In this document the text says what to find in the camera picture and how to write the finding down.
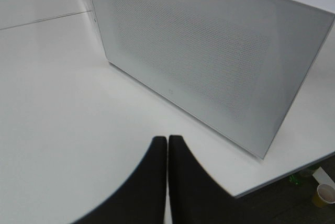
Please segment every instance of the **perforated mesh panel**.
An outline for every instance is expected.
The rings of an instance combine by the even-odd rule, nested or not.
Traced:
[[[334,21],[290,0],[93,4],[111,63],[260,157]]]
[[[234,120],[243,119],[268,37],[177,0],[111,1],[120,45],[128,55]]]

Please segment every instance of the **mesh grille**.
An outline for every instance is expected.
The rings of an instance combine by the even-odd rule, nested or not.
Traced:
[[[270,39],[178,0],[110,0],[123,51],[243,120]]]

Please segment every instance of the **floor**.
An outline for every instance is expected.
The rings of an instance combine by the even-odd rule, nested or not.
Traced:
[[[320,163],[335,180],[335,156]],[[286,177],[241,198],[247,206],[271,219],[270,224],[335,224],[335,204],[317,208],[311,202],[318,183],[311,177],[296,186]]]

